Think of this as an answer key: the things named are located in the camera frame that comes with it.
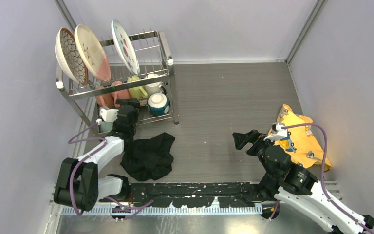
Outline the flower pattern brown-rim plate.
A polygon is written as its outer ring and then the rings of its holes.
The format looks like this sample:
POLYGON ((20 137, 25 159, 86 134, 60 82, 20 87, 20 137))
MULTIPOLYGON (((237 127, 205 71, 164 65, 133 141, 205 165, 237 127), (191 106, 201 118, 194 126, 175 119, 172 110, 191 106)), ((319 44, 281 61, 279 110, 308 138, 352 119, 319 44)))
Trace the flower pattern brown-rim plate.
POLYGON ((87 85, 88 70, 79 54, 75 38, 67 28, 56 36, 55 54, 61 70, 75 83, 87 85))

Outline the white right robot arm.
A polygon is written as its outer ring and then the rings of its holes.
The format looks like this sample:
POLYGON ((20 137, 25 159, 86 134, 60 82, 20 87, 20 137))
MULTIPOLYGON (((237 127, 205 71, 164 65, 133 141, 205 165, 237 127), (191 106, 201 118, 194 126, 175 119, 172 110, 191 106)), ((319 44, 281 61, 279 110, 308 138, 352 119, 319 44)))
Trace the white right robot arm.
POLYGON ((323 181, 301 164, 293 163, 291 156, 275 141, 288 139, 287 130, 272 131, 266 135, 252 130, 248 133, 233 133, 235 148, 247 150, 256 156, 265 169, 259 182, 259 195, 265 200, 284 202, 316 222, 329 234, 369 233, 374 227, 374 218, 354 212, 330 194, 323 181))

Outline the dark blue bowl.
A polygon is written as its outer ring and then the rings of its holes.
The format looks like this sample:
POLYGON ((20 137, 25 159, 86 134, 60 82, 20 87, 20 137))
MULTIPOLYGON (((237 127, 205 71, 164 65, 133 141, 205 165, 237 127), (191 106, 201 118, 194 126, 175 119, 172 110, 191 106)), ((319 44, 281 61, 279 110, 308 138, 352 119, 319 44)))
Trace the dark blue bowl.
POLYGON ((154 93, 148 99, 148 109, 154 116, 165 115, 170 110, 170 100, 163 93, 154 93))

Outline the white ribbed mug black handle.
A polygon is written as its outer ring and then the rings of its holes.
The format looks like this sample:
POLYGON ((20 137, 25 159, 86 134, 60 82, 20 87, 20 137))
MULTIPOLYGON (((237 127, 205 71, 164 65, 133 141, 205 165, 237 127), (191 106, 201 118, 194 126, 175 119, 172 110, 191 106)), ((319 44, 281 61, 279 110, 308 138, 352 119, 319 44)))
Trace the white ribbed mug black handle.
MULTIPOLYGON (((156 78, 158 76, 159 75, 156 74, 156 73, 150 73, 150 74, 145 76, 145 79, 152 79, 152 78, 156 78)), ((146 85, 144 85, 144 88, 147 91, 147 94, 148 94, 149 97, 151 95, 155 94, 155 93, 163 93, 165 95, 167 94, 167 91, 165 89, 165 85, 162 81, 146 84, 146 85)))

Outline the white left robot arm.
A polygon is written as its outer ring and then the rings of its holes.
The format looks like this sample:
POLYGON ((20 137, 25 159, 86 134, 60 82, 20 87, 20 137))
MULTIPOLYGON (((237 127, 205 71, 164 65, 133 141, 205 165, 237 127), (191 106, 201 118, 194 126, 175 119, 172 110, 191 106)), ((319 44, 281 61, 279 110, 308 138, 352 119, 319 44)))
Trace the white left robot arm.
POLYGON ((90 211, 102 199, 126 201, 131 193, 127 177, 109 174, 99 178, 100 171, 116 156, 124 153, 133 142, 140 102, 136 99, 117 100, 119 108, 100 110, 100 118, 87 130, 112 123, 105 137, 95 137, 99 144, 77 158, 66 158, 60 166, 53 201, 72 207, 77 215, 90 211))

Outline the light green mug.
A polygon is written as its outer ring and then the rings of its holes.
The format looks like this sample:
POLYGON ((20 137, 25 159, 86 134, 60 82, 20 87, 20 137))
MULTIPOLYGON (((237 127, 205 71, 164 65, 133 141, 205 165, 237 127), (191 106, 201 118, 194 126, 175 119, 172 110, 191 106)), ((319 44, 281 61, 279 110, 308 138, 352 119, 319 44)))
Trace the light green mug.
MULTIPOLYGON (((127 79, 127 83, 130 83, 130 82, 135 82, 135 81, 140 81, 140 77, 139 76, 131 76, 127 79)), ((130 96, 132 98, 136 98, 136 99, 139 99, 139 98, 148 98, 148 93, 145 89, 145 87, 142 85, 142 86, 137 86, 137 87, 132 87, 132 88, 129 88, 128 89, 128 92, 130 94, 130 96)))

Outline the watermelon pattern plate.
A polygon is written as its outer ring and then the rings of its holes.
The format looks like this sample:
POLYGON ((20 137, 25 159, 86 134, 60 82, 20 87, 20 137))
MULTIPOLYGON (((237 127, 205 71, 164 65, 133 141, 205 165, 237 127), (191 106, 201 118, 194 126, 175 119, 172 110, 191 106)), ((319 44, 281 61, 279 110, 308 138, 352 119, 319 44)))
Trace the watermelon pattern plate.
POLYGON ((140 74, 140 67, 136 57, 135 49, 131 43, 129 36, 121 23, 113 19, 111 21, 111 31, 116 50, 126 68, 133 75, 140 74))

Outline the pink and cream plate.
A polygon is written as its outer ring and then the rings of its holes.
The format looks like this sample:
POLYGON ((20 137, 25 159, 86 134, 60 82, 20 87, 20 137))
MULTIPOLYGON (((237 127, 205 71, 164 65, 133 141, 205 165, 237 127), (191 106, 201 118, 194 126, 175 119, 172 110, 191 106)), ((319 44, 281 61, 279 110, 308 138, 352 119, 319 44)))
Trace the pink and cream plate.
POLYGON ((78 52, 89 72, 99 81, 111 80, 111 68, 107 55, 96 35, 85 25, 74 30, 78 52))

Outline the mint green bowl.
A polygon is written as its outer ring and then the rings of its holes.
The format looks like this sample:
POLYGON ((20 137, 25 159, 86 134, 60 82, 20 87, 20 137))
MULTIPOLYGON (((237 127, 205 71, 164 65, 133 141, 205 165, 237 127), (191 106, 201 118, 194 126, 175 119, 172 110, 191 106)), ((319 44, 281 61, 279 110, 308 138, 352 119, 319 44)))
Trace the mint green bowl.
POLYGON ((101 122, 99 129, 101 133, 110 132, 113 128, 112 122, 101 122))

